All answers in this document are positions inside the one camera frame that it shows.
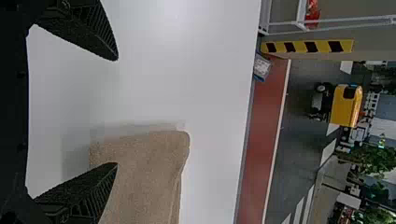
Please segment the tree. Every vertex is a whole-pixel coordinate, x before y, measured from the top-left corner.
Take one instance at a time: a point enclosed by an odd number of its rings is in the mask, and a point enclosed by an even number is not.
[[[384,178],[384,173],[396,168],[396,150],[393,147],[379,148],[369,144],[354,148],[351,153],[335,153],[340,161],[359,165],[361,174]]]
[[[371,207],[364,212],[359,211],[352,223],[359,223],[359,221],[364,224],[395,224],[396,218],[384,209]]]

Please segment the red stripe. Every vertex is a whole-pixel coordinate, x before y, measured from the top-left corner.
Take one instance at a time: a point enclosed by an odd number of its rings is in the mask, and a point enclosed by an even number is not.
[[[288,60],[271,61],[269,77],[255,86],[237,224],[262,224],[288,70]]]

